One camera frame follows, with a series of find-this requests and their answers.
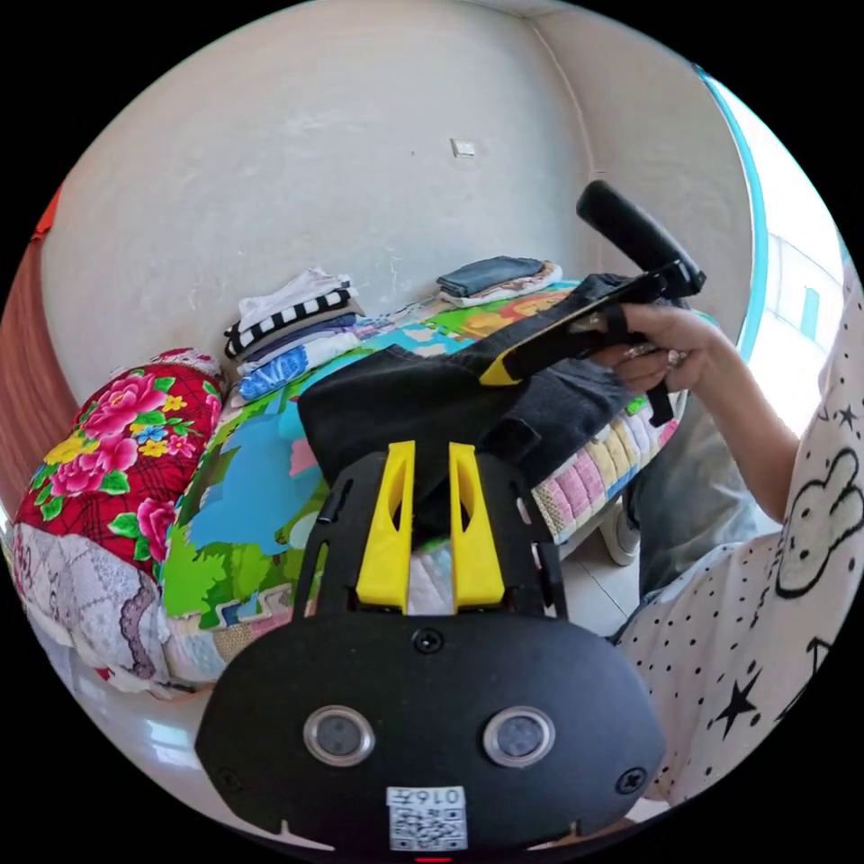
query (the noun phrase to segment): folded clothes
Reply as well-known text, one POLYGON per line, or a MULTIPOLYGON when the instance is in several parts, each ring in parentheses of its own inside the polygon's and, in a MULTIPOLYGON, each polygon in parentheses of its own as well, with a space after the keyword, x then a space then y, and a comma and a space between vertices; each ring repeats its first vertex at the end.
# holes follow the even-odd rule
POLYGON ((363 315, 363 310, 353 297, 348 301, 347 306, 344 306, 341 309, 331 309, 326 312, 319 312, 318 315, 313 315, 311 318, 295 321, 293 324, 289 324, 281 330, 264 334, 253 346, 241 354, 238 354, 234 360, 236 363, 246 363, 252 355, 259 353, 263 354, 269 351, 271 346, 276 345, 285 337, 297 338, 301 336, 303 332, 308 330, 309 327, 323 325, 326 328, 330 326, 332 321, 338 321, 343 319, 345 316, 350 315, 355 316, 355 320, 360 319, 363 315))
POLYGON ((274 347, 272 351, 268 348, 266 354, 260 360, 249 360, 239 364, 237 373, 241 376, 251 375, 256 369, 263 368, 268 363, 272 363, 277 357, 287 354, 301 345, 308 345, 310 342, 318 342, 322 339, 331 339, 334 336, 341 336, 343 333, 354 334, 354 330, 350 327, 335 327, 333 329, 319 330, 308 336, 300 336, 296 339, 288 338, 284 344, 274 347))
POLYGON ((543 268, 534 276, 525 276, 522 279, 510 279, 508 282, 502 282, 487 288, 471 297, 454 297, 452 294, 442 291, 438 296, 454 306, 459 306, 462 309, 467 309, 471 306, 482 306, 485 303, 494 303, 498 300, 514 300, 517 297, 523 297, 526 294, 533 294, 536 291, 542 291, 550 285, 560 282, 563 273, 557 264, 551 261, 544 261, 543 268))
POLYGON ((486 258, 484 261, 466 264, 452 273, 441 276, 438 284, 442 291, 454 297, 471 297, 493 285, 537 275, 542 268, 543 262, 536 258, 510 258, 501 255, 497 258, 486 258))
POLYGON ((305 345, 307 342, 313 342, 315 339, 338 336, 340 333, 353 333, 356 321, 356 314, 350 312, 347 315, 338 315, 333 319, 321 321, 318 324, 311 324, 292 333, 278 334, 274 337, 273 341, 267 342, 251 354, 244 355, 243 362, 237 366, 237 371, 241 375, 248 375, 250 372, 254 372, 256 369, 267 365, 271 360, 275 360, 280 354, 284 354, 285 351, 293 347, 305 345))
POLYGON ((354 288, 338 288, 313 300, 286 306, 248 329, 242 329, 240 322, 237 321, 225 331, 225 336, 228 337, 225 356, 231 360, 239 358, 250 348, 261 347, 274 333, 279 333, 281 336, 288 332, 288 328, 298 323, 304 327, 311 323, 320 323, 325 320, 321 317, 324 314, 334 313, 330 317, 335 318, 346 312, 356 312, 357 309, 347 307, 356 296, 357 292, 354 288))
POLYGON ((286 306, 296 306, 298 303, 323 297, 339 288, 350 287, 350 276, 331 276, 320 267, 310 267, 272 294, 241 300, 238 304, 239 327, 241 330, 248 330, 253 324, 259 324, 271 315, 281 312, 286 306))
POLYGON ((239 394, 247 402, 261 399, 308 371, 347 354, 358 345, 360 340, 354 333, 340 333, 338 336, 298 345, 243 378, 238 387, 239 394))

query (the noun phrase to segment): window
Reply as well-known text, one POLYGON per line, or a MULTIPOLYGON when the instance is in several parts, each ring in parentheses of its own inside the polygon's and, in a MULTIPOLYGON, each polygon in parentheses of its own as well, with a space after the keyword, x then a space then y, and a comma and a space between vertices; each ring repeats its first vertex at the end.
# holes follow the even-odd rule
POLYGON ((739 348, 778 414, 802 433, 842 315, 842 247, 831 214, 777 136, 697 70, 729 123, 751 192, 751 304, 739 348))

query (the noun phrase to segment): qr code sticker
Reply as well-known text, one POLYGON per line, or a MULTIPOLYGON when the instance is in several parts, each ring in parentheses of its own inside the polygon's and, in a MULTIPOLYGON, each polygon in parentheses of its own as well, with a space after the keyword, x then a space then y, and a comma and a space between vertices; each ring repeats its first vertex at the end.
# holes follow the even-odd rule
POLYGON ((461 786, 391 787, 390 848, 393 851, 443 852, 468 848, 465 792, 461 786))

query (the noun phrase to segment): brown door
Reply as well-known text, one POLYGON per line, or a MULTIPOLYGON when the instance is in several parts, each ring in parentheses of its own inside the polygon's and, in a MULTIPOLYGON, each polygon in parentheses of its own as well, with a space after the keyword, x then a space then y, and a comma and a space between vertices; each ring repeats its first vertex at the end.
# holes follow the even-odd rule
POLYGON ((78 411, 45 320, 42 242, 27 247, 0 321, 0 504, 9 518, 78 411))

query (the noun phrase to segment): gray pants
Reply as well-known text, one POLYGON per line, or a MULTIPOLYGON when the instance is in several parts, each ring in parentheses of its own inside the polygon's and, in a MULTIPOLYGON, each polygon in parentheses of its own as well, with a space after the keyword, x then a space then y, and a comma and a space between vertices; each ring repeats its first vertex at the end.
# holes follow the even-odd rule
POLYGON ((745 543, 771 530, 714 421, 693 396, 675 434, 625 490, 624 508, 630 526, 641 533, 641 603, 627 625, 718 546, 745 543))

